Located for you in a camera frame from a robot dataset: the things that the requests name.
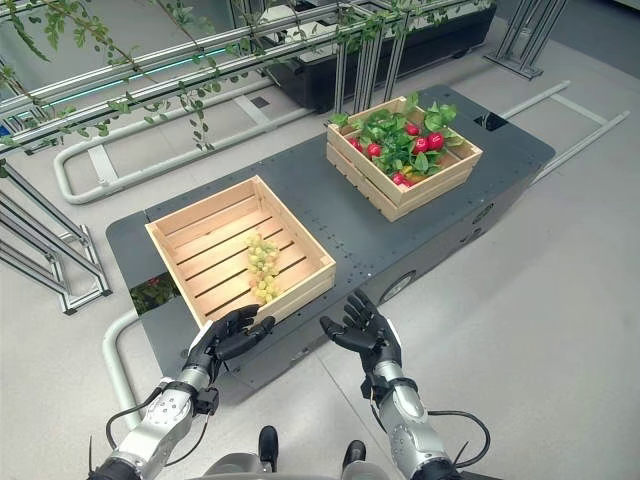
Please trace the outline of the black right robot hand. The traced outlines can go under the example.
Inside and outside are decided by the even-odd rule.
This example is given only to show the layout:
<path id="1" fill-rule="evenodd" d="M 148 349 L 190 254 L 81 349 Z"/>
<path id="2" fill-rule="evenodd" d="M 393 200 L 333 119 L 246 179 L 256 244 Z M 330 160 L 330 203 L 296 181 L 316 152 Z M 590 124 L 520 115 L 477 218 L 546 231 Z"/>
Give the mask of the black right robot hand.
<path id="1" fill-rule="evenodd" d="M 343 310 L 341 323 L 323 316 L 320 325 L 332 342 L 360 356 L 365 373 L 373 373 L 385 361 L 402 365 L 395 328 L 362 290 L 356 289 L 347 297 Z"/>

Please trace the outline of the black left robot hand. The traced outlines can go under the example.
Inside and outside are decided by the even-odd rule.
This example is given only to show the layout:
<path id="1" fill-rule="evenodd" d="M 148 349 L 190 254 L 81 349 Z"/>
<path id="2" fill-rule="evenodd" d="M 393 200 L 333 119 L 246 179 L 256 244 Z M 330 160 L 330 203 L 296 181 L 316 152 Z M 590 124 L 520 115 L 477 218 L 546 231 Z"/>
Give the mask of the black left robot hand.
<path id="1" fill-rule="evenodd" d="M 215 322 L 208 321 L 193 340 L 183 369 L 205 372 L 213 382 L 224 362 L 248 352 L 273 330 L 273 316 L 256 322 L 258 309 L 252 304 L 232 310 Z"/>

